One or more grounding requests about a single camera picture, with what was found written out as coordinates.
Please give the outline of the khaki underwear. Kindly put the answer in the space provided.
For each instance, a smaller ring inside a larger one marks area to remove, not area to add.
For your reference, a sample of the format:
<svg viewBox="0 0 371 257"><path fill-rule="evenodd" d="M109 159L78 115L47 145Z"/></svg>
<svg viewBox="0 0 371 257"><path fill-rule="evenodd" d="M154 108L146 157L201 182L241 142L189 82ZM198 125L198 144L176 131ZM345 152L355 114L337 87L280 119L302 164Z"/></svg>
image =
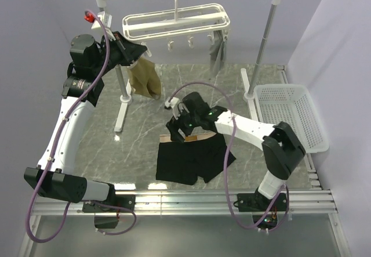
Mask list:
<svg viewBox="0 0 371 257"><path fill-rule="evenodd" d="M153 62L141 57L135 65L128 67L126 70L134 94L155 100L160 99L162 93L161 80Z"/></svg>

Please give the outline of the black underwear beige waistband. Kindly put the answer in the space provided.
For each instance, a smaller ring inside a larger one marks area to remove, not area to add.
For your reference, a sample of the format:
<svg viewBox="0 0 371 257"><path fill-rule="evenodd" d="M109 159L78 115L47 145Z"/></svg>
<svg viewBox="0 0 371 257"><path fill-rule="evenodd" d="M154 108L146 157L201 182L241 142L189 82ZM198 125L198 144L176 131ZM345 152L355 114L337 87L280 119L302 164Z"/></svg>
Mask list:
<svg viewBox="0 0 371 257"><path fill-rule="evenodd" d="M189 142L162 142L158 147L156 180L196 184L209 183L224 170L227 149L223 135L215 133Z"/></svg>

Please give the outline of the white clip hanger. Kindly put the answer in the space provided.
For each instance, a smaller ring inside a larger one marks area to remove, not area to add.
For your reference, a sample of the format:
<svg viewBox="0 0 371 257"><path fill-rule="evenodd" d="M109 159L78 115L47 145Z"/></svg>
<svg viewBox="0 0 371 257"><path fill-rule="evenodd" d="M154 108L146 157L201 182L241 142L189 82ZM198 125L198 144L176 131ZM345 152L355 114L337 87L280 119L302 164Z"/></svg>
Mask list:
<svg viewBox="0 0 371 257"><path fill-rule="evenodd" d="M230 18L217 3L179 7L179 0L174 0L174 8L157 12L127 15L122 19L123 36L138 44L148 41L168 40L168 50L173 49L173 38L187 37L188 46L194 47L195 34L207 33L214 44L214 32L221 32L225 41L229 34Z"/></svg>

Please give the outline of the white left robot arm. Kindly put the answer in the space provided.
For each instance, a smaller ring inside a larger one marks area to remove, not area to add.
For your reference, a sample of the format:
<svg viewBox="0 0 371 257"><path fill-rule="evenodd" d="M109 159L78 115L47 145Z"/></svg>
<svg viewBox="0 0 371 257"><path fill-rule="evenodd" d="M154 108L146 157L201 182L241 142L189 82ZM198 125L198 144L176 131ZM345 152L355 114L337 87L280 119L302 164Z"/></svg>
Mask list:
<svg viewBox="0 0 371 257"><path fill-rule="evenodd" d="M113 184L75 176L75 157L83 130L104 88L103 75L116 67L129 67L147 47L125 39L119 32L97 42L89 34L71 41L71 63L64 81L57 124L50 142L35 168L27 168L25 181L33 196L79 203L96 201L104 212L117 205Z"/></svg>

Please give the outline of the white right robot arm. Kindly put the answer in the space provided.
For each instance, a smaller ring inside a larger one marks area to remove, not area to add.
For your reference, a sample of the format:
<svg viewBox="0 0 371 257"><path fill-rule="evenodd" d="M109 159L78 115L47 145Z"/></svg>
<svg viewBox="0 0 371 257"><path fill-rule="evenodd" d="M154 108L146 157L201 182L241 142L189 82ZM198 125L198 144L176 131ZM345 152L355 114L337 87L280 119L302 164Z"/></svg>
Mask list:
<svg viewBox="0 0 371 257"><path fill-rule="evenodd" d="M275 195L306 154L301 141L286 122L266 124L235 115L222 106L210 107L198 92L192 92L183 99L168 98L165 108L173 113L166 124L172 141L182 143L194 128L200 127L234 136L263 152L267 172L249 202L255 210L266 211L275 205Z"/></svg>

